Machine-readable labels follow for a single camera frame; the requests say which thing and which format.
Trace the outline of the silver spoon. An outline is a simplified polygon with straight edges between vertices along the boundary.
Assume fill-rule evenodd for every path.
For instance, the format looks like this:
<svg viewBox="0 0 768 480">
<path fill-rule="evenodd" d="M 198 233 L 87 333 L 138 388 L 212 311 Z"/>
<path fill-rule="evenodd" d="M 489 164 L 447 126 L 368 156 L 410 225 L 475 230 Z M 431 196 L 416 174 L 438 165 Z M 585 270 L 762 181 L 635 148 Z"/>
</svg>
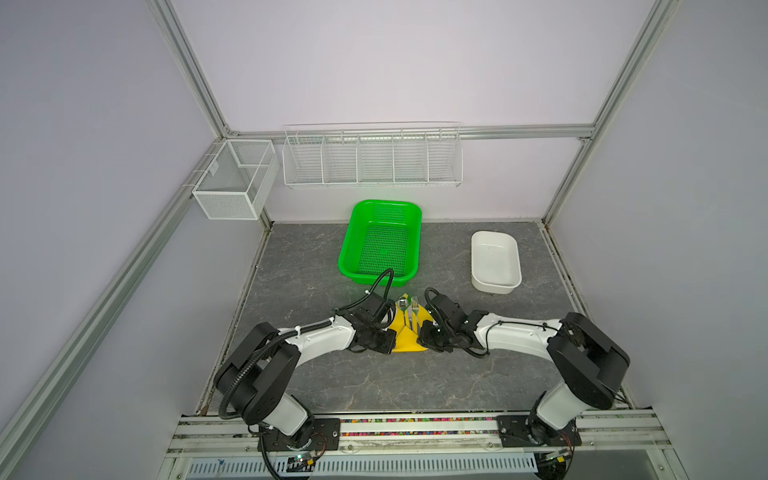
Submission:
<svg viewBox="0 0 768 480">
<path fill-rule="evenodd" d="M 399 315 L 402 318 L 405 318 L 405 316 L 406 316 L 407 307 L 408 307 L 407 299 L 406 298 L 400 298 L 398 300 L 398 302 L 397 302 L 397 308 L 398 308 Z"/>
</svg>

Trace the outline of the yellow paper napkin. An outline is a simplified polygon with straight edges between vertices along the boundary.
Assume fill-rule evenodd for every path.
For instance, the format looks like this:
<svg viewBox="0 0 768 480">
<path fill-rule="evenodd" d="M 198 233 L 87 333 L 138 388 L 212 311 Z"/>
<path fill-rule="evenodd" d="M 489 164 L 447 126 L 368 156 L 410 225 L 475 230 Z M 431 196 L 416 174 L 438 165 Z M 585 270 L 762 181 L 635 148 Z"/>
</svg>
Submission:
<svg viewBox="0 0 768 480">
<path fill-rule="evenodd" d="M 420 307 L 419 321 L 420 332 L 421 327 L 425 322 L 432 321 L 431 314 L 424 307 Z M 427 348 L 423 347 L 418 341 L 420 332 L 416 334 L 414 330 L 410 330 L 407 326 L 406 317 L 402 318 L 399 315 L 397 303 L 394 320 L 389 325 L 388 329 L 395 333 L 395 345 L 392 349 L 392 353 L 412 353 L 427 350 Z"/>
</svg>

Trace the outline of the silver fork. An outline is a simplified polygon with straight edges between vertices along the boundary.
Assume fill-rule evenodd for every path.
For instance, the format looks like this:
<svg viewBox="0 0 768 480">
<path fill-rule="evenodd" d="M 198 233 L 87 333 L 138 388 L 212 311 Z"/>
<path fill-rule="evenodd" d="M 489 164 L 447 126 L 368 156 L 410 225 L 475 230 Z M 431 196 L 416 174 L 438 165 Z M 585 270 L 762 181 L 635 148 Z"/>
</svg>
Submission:
<svg viewBox="0 0 768 480">
<path fill-rule="evenodd" d="M 420 305 L 418 303 L 418 300 L 416 298 L 412 298 L 411 317 L 412 317 L 413 330 L 416 334 L 420 332 L 419 312 L 420 312 Z"/>
</svg>

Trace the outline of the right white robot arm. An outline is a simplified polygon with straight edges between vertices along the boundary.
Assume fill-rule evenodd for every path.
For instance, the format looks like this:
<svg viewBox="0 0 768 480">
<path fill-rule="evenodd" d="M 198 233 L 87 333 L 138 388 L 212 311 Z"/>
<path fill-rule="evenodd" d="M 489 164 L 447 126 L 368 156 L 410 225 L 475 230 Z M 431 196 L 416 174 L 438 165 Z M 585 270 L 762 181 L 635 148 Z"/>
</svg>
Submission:
<svg viewBox="0 0 768 480">
<path fill-rule="evenodd" d="M 494 350 L 548 360 L 560 380 L 542 393 L 526 415 L 497 418 L 505 447 L 581 444 L 576 418 L 587 410 L 613 407 L 631 364 L 629 355 L 589 318 L 570 312 L 562 319 L 502 317 L 486 310 L 463 311 L 434 288 L 424 293 L 432 316 L 419 328 L 418 343 L 433 351 L 465 353 L 482 359 Z"/>
</svg>

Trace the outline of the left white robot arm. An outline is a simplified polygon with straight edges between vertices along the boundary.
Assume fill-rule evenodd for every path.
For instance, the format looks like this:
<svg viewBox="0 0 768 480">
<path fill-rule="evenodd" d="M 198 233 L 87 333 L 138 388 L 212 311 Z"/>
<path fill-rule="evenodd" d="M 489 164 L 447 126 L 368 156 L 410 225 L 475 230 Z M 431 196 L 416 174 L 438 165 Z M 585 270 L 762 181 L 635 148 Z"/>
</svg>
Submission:
<svg viewBox="0 0 768 480">
<path fill-rule="evenodd" d="M 296 369 L 326 354 L 353 347 L 388 355 L 396 343 L 390 329 L 395 302 L 373 292 L 337 309 L 323 320 L 291 328 L 268 322 L 256 325 L 214 377 L 222 395 L 217 415 L 248 426 L 274 429 L 293 442 L 304 442 L 314 416 L 287 393 Z"/>
</svg>

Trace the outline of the white plastic tray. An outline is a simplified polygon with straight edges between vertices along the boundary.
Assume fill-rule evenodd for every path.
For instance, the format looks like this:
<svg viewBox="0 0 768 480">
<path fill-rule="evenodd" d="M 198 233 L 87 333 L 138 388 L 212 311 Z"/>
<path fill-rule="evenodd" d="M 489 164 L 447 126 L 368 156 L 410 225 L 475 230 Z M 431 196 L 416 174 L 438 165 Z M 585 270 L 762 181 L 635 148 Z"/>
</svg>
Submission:
<svg viewBox="0 0 768 480">
<path fill-rule="evenodd" d="M 471 237 L 471 281 L 475 289 L 507 295 L 522 283 L 517 241 L 509 234 L 477 231 Z"/>
</svg>

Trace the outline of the green plastic basket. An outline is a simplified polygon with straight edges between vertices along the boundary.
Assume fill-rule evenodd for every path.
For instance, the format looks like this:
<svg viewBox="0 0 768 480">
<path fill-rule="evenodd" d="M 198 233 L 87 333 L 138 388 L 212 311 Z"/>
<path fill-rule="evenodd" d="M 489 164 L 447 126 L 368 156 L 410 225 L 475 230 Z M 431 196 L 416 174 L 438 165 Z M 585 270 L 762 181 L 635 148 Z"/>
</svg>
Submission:
<svg viewBox="0 0 768 480">
<path fill-rule="evenodd" d="M 411 202 L 364 200 L 352 210 L 338 268 L 352 281 L 371 285 L 385 270 L 403 287 L 419 270 L 422 210 Z"/>
</svg>

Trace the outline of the white mesh wall box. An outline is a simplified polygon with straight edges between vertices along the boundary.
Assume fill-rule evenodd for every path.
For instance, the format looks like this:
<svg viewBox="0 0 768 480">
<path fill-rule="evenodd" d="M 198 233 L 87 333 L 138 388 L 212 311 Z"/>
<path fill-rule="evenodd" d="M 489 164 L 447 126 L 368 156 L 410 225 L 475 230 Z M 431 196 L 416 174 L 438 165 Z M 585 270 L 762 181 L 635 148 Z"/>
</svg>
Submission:
<svg viewBox="0 0 768 480">
<path fill-rule="evenodd" d="M 193 189 L 210 220 L 259 220 L 279 172 L 270 140 L 227 139 Z"/>
</svg>

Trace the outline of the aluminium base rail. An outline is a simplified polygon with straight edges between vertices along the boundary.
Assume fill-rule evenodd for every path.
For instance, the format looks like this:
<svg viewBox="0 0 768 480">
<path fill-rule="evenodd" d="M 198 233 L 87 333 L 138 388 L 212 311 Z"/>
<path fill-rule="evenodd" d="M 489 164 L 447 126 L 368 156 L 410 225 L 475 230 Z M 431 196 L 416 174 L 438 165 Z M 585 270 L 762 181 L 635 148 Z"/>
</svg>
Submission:
<svg viewBox="0 0 768 480">
<path fill-rule="evenodd" d="M 516 446 L 508 412 L 321 415 L 309 447 L 265 450 L 254 429 L 212 416 L 184 417 L 160 479 L 685 479 L 656 414 L 587 412 L 553 444 Z"/>
</svg>

